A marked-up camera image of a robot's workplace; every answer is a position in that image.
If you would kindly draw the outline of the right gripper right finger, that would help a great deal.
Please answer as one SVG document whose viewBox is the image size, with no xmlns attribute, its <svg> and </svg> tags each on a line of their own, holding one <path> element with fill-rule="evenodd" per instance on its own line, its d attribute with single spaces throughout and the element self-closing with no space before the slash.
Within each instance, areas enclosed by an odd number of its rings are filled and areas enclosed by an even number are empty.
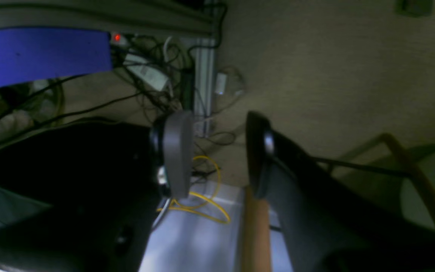
<svg viewBox="0 0 435 272">
<path fill-rule="evenodd" d="M 296 272 L 435 272 L 435 230 L 340 184 L 258 112 L 246 117 L 249 182 L 278 215 Z"/>
</svg>

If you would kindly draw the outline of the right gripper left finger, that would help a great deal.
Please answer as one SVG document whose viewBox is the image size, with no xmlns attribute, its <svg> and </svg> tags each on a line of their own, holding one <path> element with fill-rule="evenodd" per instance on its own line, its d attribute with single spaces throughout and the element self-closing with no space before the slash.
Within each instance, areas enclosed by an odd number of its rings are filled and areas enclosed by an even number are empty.
<svg viewBox="0 0 435 272">
<path fill-rule="evenodd" d="M 193 126 L 90 117 L 0 147 L 0 270 L 138 271 L 159 205 L 188 196 Z"/>
</svg>

